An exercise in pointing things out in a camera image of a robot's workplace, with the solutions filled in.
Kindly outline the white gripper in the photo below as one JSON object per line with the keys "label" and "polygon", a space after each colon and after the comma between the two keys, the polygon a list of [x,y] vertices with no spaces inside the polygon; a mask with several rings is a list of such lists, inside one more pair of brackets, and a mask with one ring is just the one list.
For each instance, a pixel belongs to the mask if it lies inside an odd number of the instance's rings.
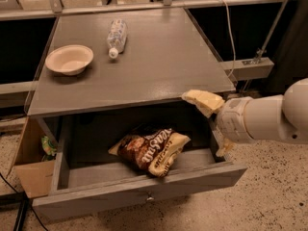
{"label": "white gripper", "polygon": [[245,106],[251,97],[232,98],[225,102],[221,96],[212,92],[189,90],[184,92],[181,98],[193,104],[207,118],[216,114],[222,107],[217,114],[216,124],[225,138],[218,145],[217,157],[223,157],[230,151],[234,147],[234,142],[254,142],[244,123]]}

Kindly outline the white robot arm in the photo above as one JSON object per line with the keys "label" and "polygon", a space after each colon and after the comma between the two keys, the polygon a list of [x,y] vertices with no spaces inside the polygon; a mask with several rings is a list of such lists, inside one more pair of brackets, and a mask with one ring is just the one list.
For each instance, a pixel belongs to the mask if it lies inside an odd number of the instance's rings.
{"label": "white robot arm", "polygon": [[219,157],[236,143],[261,140],[291,144],[308,143],[308,79],[293,83],[283,94],[263,98],[241,97],[225,101],[221,96],[189,90],[182,99],[204,116],[214,116],[223,143]]}

